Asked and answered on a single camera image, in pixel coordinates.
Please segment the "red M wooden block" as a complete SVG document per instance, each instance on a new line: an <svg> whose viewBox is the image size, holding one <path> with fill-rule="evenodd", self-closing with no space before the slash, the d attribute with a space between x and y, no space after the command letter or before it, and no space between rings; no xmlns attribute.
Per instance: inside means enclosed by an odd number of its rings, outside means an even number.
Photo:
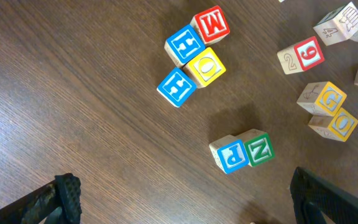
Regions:
<svg viewBox="0 0 358 224"><path fill-rule="evenodd" d="M193 16L190 25L205 46L215 44L230 33L230 28L220 6L214 6Z"/></svg>

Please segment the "yellow O wooden block left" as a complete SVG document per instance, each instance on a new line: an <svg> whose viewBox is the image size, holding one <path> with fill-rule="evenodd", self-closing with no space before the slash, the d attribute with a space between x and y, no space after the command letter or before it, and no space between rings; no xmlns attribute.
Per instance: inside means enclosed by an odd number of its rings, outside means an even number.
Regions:
<svg viewBox="0 0 358 224"><path fill-rule="evenodd" d="M211 47L191 59L183 70L196 83L197 88L208 86L226 72L222 61Z"/></svg>

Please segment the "blue P wooden block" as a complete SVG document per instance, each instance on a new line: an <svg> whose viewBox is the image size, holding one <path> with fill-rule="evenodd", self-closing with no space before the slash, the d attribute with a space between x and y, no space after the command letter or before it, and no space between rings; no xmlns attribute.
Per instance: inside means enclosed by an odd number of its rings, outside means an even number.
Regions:
<svg viewBox="0 0 358 224"><path fill-rule="evenodd" d="M209 144L216 165L225 173L230 174L249 164L244 143L241 139L227 135Z"/></svg>

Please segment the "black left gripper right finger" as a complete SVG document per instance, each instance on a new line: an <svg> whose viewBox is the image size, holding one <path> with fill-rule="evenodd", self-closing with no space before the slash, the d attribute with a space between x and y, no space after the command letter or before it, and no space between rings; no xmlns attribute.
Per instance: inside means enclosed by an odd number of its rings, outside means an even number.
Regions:
<svg viewBox="0 0 358 224"><path fill-rule="evenodd" d="M295 169L290 193L297 224L358 223L358 198L307 169Z"/></svg>

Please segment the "plain picture wooden block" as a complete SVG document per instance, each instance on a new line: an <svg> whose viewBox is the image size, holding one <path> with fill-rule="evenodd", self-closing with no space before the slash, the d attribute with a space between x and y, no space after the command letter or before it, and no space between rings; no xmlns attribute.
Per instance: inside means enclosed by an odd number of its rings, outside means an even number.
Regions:
<svg viewBox="0 0 358 224"><path fill-rule="evenodd" d="M344 42L358 31L358 9L351 1L325 15L313 29L326 46Z"/></svg>

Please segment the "yellow wooden block X side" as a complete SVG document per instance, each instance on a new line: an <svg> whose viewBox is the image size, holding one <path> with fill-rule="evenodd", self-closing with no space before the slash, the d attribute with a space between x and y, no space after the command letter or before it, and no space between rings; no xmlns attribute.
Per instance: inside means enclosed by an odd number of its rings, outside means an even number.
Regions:
<svg viewBox="0 0 358 224"><path fill-rule="evenodd" d="M313 115L334 116L347 94L332 82L309 83L296 103Z"/></svg>

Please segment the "blue H wooden block back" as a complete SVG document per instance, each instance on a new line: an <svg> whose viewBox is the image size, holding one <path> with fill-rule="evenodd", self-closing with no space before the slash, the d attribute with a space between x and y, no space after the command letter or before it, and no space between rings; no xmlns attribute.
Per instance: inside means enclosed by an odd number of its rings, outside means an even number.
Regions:
<svg viewBox="0 0 358 224"><path fill-rule="evenodd" d="M170 36L164 49L176 67L181 68L206 48L194 28L187 24Z"/></svg>

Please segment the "green N wooden block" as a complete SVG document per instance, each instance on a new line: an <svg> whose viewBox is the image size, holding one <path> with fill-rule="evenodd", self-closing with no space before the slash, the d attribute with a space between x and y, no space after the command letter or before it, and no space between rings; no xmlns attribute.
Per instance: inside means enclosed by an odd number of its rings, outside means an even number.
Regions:
<svg viewBox="0 0 358 224"><path fill-rule="evenodd" d="M251 167L259 166L275 157L268 133L251 129L237 136L242 142Z"/></svg>

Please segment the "yellow O block 2 side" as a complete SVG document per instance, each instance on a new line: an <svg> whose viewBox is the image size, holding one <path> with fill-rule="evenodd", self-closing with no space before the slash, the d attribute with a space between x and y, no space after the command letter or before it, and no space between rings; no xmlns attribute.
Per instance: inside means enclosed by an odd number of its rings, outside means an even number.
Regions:
<svg viewBox="0 0 358 224"><path fill-rule="evenodd" d="M340 108L334 116L314 115L308 126L320 136L336 141L346 142L358 120L344 108Z"/></svg>

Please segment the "blue h wooden block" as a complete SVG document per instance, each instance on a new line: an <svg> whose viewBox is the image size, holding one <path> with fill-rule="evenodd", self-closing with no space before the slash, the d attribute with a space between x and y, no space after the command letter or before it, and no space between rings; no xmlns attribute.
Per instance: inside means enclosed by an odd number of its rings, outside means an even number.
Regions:
<svg viewBox="0 0 358 224"><path fill-rule="evenodd" d="M206 48L194 28L187 24L170 36L164 49L176 67L181 68Z"/></svg>
<svg viewBox="0 0 358 224"><path fill-rule="evenodd" d="M174 68L157 87L157 91L176 108L179 108L196 89L195 82L179 68Z"/></svg>

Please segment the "red 6 wooden block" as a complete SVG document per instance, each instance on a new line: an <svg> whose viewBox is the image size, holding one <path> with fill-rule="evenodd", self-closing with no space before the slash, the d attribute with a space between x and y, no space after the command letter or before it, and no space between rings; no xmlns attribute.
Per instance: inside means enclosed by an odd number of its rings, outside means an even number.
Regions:
<svg viewBox="0 0 358 224"><path fill-rule="evenodd" d="M315 36L277 52L277 57L286 75L305 72L325 61Z"/></svg>

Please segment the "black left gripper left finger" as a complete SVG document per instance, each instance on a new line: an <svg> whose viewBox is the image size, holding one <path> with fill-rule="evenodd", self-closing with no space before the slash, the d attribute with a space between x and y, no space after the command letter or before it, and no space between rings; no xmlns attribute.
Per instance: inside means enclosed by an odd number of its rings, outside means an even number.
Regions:
<svg viewBox="0 0 358 224"><path fill-rule="evenodd" d="M80 224L81 182L71 173L55 179L0 209L0 223Z"/></svg>

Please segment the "blue H wooden block front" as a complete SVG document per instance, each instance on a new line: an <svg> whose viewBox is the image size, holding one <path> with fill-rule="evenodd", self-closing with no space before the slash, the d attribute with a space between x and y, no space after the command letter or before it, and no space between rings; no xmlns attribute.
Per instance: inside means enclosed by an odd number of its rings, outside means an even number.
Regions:
<svg viewBox="0 0 358 224"><path fill-rule="evenodd" d="M176 108L179 108L196 89L195 82L179 68L174 68L157 87L157 91Z"/></svg>

